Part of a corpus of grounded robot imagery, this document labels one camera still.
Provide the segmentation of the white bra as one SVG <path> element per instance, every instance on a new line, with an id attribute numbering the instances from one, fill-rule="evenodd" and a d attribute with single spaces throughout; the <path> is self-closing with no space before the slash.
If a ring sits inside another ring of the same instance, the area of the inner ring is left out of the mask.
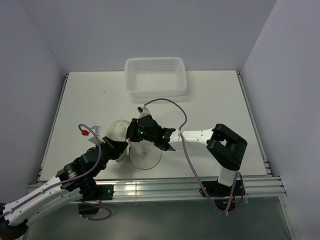
<path id="1" fill-rule="evenodd" d="M 128 143 L 127 130 L 130 124 L 131 123 L 128 120 L 116 120 L 108 127 L 104 136 L 116 142 Z"/>

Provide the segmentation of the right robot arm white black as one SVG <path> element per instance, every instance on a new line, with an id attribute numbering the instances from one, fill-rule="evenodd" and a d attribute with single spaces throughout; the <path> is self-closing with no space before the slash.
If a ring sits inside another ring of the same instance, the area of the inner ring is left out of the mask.
<path id="1" fill-rule="evenodd" d="M 147 141 L 162 151 L 208 151 L 220 165 L 217 191 L 229 194 L 239 172 L 248 142 L 222 123 L 213 129 L 182 131 L 161 127 L 151 115 L 132 119 L 126 137 L 131 142 Z"/>

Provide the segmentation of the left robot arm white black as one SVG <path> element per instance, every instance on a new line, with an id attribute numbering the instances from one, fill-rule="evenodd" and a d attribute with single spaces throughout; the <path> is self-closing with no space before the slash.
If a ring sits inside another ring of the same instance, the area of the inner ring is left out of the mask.
<path id="1" fill-rule="evenodd" d="M 55 207 L 73 201 L 90 201 L 98 193 L 95 177 L 108 161 L 119 159 L 126 151 L 126 141 L 107 137 L 68 163 L 36 190 L 11 203 L 0 205 L 0 238 L 16 240 L 29 228 L 32 217 L 40 217 Z"/>

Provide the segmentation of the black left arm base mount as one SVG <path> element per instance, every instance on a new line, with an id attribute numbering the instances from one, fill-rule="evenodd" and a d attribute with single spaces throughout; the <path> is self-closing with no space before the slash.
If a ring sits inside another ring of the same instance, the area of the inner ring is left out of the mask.
<path id="1" fill-rule="evenodd" d="M 101 209 L 103 201 L 111 201 L 114 194 L 113 184 L 98 184 L 96 189 L 85 195 L 78 202 L 78 213 L 81 216 L 93 217 Z"/>

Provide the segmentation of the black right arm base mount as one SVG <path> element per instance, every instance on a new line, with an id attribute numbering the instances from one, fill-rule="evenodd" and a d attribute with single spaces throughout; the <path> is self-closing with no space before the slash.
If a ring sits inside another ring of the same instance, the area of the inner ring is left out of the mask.
<path id="1" fill-rule="evenodd" d="M 213 199 L 215 205 L 220 211 L 224 211 L 229 203 L 232 187 L 228 187 L 215 181 L 202 181 L 208 195 Z M 236 209 L 237 205 L 240 205 L 245 196 L 245 188 L 241 180 L 236 180 L 235 187 L 232 193 L 232 198 L 228 212 L 232 212 Z"/>

